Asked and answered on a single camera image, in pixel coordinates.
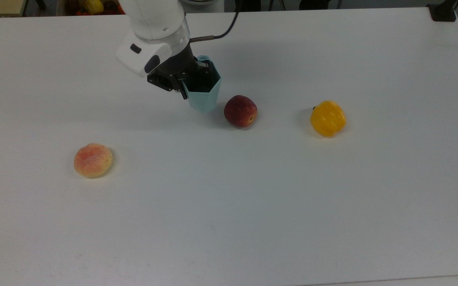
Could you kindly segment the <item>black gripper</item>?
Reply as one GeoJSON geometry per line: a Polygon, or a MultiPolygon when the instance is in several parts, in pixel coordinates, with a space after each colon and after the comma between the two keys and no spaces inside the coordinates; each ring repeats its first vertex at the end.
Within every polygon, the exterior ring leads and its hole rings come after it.
{"type": "Polygon", "coordinates": [[[151,83],[168,92],[180,92],[184,100],[187,91],[207,92],[212,81],[212,68],[207,60],[198,61],[190,44],[179,54],[161,63],[147,75],[151,83]]]}

